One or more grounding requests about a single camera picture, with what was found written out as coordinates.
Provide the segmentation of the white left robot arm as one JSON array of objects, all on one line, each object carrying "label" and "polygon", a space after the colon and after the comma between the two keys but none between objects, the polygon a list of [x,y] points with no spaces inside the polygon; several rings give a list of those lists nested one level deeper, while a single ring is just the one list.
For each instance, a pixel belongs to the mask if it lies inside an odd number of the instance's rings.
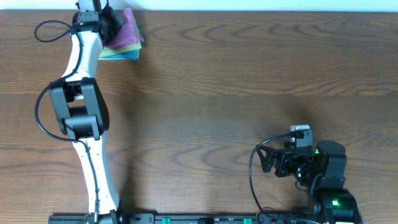
[{"label": "white left robot arm", "polygon": [[123,20],[107,1],[79,0],[77,5],[67,69],[48,91],[61,139],[72,142],[83,169],[89,206],[82,223],[127,223],[106,157],[109,111],[96,82],[103,45],[115,37]]}]

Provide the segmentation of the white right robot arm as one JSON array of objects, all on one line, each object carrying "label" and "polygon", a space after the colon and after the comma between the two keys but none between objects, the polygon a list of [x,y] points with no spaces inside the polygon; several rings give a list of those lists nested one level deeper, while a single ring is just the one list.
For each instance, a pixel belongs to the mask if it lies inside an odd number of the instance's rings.
[{"label": "white right robot arm", "polygon": [[296,139],[286,142],[283,149],[265,144],[254,152],[262,170],[275,169],[277,177],[294,176],[296,184],[307,194],[307,206],[290,214],[277,214],[271,220],[284,223],[362,223],[355,197],[344,188],[347,157],[345,147],[324,140],[312,149],[311,141]]}]

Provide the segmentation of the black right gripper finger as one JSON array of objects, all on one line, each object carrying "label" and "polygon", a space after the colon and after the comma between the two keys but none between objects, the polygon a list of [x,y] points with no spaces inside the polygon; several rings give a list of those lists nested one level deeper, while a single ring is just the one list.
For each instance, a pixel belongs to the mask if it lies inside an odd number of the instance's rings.
[{"label": "black right gripper finger", "polygon": [[282,151],[269,146],[258,146],[255,151],[259,157],[277,157]]},{"label": "black right gripper finger", "polygon": [[257,155],[261,162],[262,171],[265,173],[270,172],[275,163],[274,153],[269,151],[263,154],[261,151],[257,151]]}]

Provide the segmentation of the purple microfiber cloth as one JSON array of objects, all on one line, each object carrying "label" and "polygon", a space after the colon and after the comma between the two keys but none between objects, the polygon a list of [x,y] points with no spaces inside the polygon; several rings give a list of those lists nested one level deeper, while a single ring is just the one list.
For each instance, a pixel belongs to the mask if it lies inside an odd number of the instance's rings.
[{"label": "purple microfiber cloth", "polygon": [[122,28],[118,31],[115,38],[110,43],[105,44],[104,47],[115,49],[134,44],[143,44],[144,39],[139,32],[133,11],[130,7],[123,10],[121,13],[121,18],[124,21]]}]

